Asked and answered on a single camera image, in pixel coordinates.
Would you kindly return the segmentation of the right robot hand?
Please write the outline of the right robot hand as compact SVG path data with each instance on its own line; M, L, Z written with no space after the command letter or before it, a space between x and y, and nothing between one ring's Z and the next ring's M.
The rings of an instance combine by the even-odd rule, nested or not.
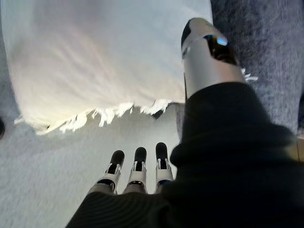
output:
M158 194L110 195L96 184L69 228L301 228L304 164L244 81L227 39L202 18L181 37L186 101L171 153L176 178Z

